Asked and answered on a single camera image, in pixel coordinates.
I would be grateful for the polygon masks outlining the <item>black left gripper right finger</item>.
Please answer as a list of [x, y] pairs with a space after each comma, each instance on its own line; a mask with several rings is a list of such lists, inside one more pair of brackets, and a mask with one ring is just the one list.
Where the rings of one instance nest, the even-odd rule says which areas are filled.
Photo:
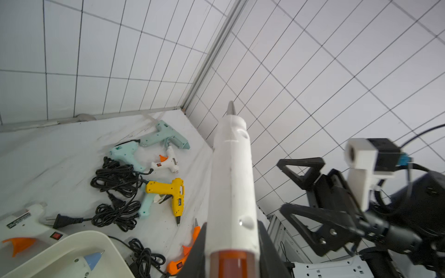
[[278, 252], [261, 221], [258, 223], [258, 238], [260, 243], [260, 277], [261, 278], [290, 278], [291, 274], [280, 259]]

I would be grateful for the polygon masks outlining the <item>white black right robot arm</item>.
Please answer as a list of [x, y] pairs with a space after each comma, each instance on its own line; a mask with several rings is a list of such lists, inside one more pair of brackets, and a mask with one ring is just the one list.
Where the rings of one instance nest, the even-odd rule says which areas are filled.
[[380, 251], [408, 256], [414, 265], [445, 275], [445, 177], [436, 171], [398, 191], [390, 204], [381, 199], [362, 209], [351, 183], [336, 169], [322, 174], [322, 158], [281, 159], [278, 168], [308, 197], [308, 205], [286, 203], [280, 213], [313, 252], [327, 253], [362, 239]]

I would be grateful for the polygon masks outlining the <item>cream plastic storage tray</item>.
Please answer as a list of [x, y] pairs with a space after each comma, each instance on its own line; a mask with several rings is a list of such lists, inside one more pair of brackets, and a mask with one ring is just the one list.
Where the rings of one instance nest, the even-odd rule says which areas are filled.
[[79, 232], [49, 246], [35, 246], [12, 256], [1, 248], [2, 278], [132, 278], [134, 275], [112, 240], [96, 231]]

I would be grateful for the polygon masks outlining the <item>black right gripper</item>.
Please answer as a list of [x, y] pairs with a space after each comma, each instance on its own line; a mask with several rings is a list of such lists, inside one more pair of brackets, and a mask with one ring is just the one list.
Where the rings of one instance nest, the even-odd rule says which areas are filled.
[[340, 171], [320, 176], [324, 165], [322, 158], [278, 161], [279, 170], [302, 190], [313, 190], [312, 207], [285, 203], [279, 211], [316, 255], [323, 257], [349, 244], [352, 254], [361, 241], [358, 221], [363, 213]]

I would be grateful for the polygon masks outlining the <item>yellow glue gun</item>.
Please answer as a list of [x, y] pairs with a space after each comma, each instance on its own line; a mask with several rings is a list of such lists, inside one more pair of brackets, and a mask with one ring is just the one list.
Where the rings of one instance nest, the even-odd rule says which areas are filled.
[[176, 218], [176, 224], [179, 226], [185, 205], [184, 181], [180, 178], [175, 178], [170, 184], [150, 181], [146, 185], [146, 192], [172, 196], [172, 212]]

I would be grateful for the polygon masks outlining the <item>large white glue gun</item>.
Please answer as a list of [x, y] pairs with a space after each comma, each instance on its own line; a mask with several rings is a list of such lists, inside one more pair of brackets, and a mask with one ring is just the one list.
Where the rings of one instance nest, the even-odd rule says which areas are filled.
[[214, 136], [205, 258], [208, 278], [260, 275], [250, 137], [232, 101]]

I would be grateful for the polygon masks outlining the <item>white mini glue gun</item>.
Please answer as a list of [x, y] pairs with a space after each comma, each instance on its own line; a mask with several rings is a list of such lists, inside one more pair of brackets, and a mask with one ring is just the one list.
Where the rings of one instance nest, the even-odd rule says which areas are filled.
[[172, 146], [168, 146], [165, 155], [159, 155], [159, 161], [152, 162], [153, 170], [170, 170], [173, 174], [179, 173], [178, 161]]

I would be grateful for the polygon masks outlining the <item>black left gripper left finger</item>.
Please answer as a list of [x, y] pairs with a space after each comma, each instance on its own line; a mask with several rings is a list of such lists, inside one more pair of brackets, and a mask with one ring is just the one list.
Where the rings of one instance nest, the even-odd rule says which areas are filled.
[[207, 223], [205, 222], [189, 253], [189, 256], [177, 275], [178, 278], [205, 278], [205, 242]]

